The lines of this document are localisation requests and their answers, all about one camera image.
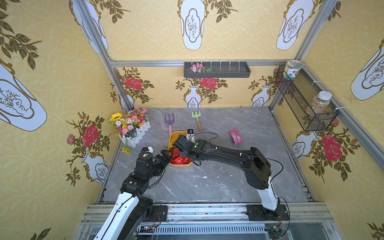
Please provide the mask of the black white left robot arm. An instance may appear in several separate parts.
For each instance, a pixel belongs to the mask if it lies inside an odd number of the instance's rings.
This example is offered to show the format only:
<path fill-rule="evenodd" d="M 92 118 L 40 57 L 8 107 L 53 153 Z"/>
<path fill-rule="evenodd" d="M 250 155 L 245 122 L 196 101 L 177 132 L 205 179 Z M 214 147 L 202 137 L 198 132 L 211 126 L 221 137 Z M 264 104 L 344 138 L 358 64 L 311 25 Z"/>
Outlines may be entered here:
<path fill-rule="evenodd" d="M 143 148 L 136 160 L 136 167 L 123 181 L 117 201 L 107 220 L 95 236 L 96 240 L 130 240 L 138 226 L 154 215 L 153 200 L 144 197 L 154 177 L 161 177 L 172 161 L 174 152 L 162 150 L 154 155 L 151 148 Z"/>

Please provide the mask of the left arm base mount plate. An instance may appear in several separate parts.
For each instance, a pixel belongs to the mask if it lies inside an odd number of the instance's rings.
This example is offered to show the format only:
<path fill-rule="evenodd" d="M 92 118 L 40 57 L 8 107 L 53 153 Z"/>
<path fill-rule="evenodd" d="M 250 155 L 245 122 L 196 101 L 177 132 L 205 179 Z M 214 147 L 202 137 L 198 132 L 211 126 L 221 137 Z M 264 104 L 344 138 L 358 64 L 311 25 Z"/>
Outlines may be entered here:
<path fill-rule="evenodd" d="M 143 222 L 163 223 L 167 221 L 168 206 L 154 205 L 145 210 Z"/>

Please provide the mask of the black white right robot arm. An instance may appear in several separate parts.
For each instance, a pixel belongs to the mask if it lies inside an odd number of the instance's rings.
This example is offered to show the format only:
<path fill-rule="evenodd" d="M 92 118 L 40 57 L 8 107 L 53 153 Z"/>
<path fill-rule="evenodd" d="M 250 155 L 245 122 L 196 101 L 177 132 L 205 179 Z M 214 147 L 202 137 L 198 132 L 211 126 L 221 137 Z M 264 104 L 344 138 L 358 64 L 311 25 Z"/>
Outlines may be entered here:
<path fill-rule="evenodd" d="M 192 142 L 185 136 L 179 136 L 172 146 L 192 161 L 214 161 L 243 170 L 246 182 L 257 190 L 261 199 L 260 204 L 246 206 L 250 221 L 290 220 L 288 204 L 282 204 L 275 193 L 271 164 L 259 149 L 234 150 L 205 140 Z"/>

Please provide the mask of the pink tea bag packet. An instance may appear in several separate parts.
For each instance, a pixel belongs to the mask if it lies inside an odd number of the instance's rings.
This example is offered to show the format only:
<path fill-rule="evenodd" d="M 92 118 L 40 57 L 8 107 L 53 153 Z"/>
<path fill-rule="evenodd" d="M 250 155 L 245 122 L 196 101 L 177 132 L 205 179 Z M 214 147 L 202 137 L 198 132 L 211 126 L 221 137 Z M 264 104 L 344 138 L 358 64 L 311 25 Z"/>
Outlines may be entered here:
<path fill-rule="evenodd" d="M 243 140 L 237 129 L 229 130 L 229 134 L 233 139 L 234 145 L 239 145 L 243 143 Z"/>

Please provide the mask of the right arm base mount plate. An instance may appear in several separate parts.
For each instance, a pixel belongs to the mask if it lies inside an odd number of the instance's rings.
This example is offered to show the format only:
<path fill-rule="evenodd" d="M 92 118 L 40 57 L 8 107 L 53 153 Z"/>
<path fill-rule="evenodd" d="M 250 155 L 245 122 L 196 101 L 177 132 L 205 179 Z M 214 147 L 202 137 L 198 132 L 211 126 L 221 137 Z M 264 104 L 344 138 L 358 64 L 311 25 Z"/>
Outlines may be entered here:
<path fill-rule="evenodd" d="M 249 221 L 288 221 L 289 211 L 285 205 L 278 204 L 277 209 L 272 211 L 262 205 L 247 205 L 246 215 Z"/>

